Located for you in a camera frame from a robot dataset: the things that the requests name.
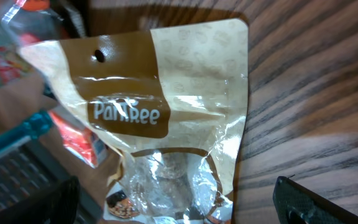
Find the white long pouch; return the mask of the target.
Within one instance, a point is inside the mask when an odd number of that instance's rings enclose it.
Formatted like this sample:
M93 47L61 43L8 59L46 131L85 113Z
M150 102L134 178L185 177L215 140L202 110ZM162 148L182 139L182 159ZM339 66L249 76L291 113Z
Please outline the white long pouch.
M19 53L119 155L105 220L231 222L248 106L244 21L48 40Z

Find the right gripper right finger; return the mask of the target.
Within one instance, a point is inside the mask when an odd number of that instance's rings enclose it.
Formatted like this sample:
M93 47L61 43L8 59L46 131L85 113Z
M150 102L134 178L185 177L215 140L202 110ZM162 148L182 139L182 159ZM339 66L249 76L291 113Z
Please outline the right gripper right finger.
M280 224L358 224L357 215L285 176L277 178L273 204Z

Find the black red snack wrapper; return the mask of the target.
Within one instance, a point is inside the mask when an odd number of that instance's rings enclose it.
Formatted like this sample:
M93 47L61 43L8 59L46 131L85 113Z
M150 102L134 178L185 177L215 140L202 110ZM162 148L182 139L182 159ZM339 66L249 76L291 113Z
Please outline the black red snack wrapper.
M6 1L0 21L17 45L87 36L80 11L67 0Z

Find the red snack packet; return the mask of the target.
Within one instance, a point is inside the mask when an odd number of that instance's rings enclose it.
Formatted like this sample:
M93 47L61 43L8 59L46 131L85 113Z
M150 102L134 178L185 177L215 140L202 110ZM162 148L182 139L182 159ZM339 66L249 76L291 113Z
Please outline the red snack packet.
M108 156L107 146L81 121L59 106L48 111L63 141L63 146L92 168Z

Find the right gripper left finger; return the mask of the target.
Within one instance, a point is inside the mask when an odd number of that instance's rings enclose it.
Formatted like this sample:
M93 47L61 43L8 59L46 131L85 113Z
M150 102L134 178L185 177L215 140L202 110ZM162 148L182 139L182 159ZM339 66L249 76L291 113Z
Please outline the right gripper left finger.
M80 183L71 176L0 211L0 224L73 224L80 204Z

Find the blue mouthwash bottle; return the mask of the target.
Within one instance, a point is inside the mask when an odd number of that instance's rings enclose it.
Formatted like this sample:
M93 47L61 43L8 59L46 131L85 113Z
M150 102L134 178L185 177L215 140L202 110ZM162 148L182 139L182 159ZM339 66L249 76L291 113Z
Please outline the blue mouthwash bottle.
M53 126L50 115L41 110L29 116L18 126L0 134L0 153L13 146L21 146L30 140L37 140Z

